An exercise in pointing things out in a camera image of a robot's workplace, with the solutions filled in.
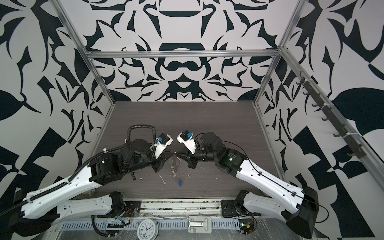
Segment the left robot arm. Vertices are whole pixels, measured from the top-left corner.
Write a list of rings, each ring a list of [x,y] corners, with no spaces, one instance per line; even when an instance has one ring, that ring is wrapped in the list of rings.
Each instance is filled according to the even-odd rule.
[[[173,139],[168,134],[156,135],[151,125],[133,125],[127,130],[125,143],[90,157],[72,175],[41,190],[15,194],[14,205],[1,212],[8,215],[9,227],[1,236],[16,233],[23,237],[38,235],[51,226],[71,218],[100,216],[118,217],[127,206],[122,193],[87,199],[74,198],[85,192],[121,180],[125,175],[152,167],[159,172],[173,153],[166,148]]]

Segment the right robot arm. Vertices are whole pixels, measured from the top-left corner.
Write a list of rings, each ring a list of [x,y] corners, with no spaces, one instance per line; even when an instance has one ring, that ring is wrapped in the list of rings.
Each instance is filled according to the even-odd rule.
[[[241,147],[226,147],[226,142],[213,132],[203,134],[200,143],[188,130],[180,133],[177,140],[185,147],[176,156],[185,160],[190,169],[196,168],[198,162],[213,162],[221,172],[266,194],[262,197],[249,191],[239,192],[236,202],[249,213],[279,219],[302,238],[313,237],[321,208],[316,190],[302,189],[277,178],[250,160]]]

